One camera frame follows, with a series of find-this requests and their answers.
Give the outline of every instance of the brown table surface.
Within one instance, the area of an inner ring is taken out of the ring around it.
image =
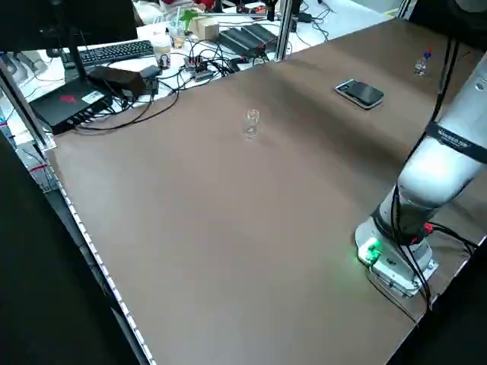
[[[369,284],[352,237],[431,114],[445,46],[389,21],[184,91],[137,126],[56,139],[57,172],[158,363],[387,361],[413,324]],[[479,57],[461,48],[449,95]],[[335,94],[348,78],[384,103],[366,112]],[[248,109],[261,115],[255,141],[242,132]],[[438,220],[479,239],[482,184]],[[431,245],[440,293],[465,256],[444,237]],[[420,296],[405,304],[425,309]]]

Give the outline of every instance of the robot arm label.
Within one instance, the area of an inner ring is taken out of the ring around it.
[[[435,122],[428,123],[426,126],[426,134],[441,144],[454,149],[456,152],[460,152],[477,162],[487,164],[487,149],[460,137]]]

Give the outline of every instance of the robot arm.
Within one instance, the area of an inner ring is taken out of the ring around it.
[[[414,259],[418,263],[426,280],[438,266],[432,259],[431,247],[426,239],[421,239],[419,232],[439,208],[459,195],[483,171],[487,161],[487,53],[438,126],[443,128],[438,129],[443,141],[426,136],[404,166],[397,182],[401,206],[399,228],[403,235],[400,238],[409,240],[407,244],[414,257],[409,257],[408,253],[405,257],[391,234],[390,210],[394,189],[355,231],[360,260],[370,265],[368,246],[380,243],[382,253],[374,263],[374,269],[387,283],[407,295],[413,295],[420,288],[421,281],[406,259]],[[460,152],[461,148],[456,148],[455,144],[461,147],[474,144],[476,151],[483,155],[473,158],[473,155]]]

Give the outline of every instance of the smartphone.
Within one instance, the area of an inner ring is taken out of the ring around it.
[[[384,99],[382,91],[353,78],[335,87],[335,91],[366,110],[379,105]]]

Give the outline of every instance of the black keyboard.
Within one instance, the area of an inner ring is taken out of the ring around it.
[[[148,40],[137,40],[130,43],[113,46],[87,49],[79,52],[84,66],[102,65],[103,63],[123,61],[124,59],[137,59],[143,56],[154,55],[154,49]],[[75,68],[70,53],[61,54],[65,69]]]

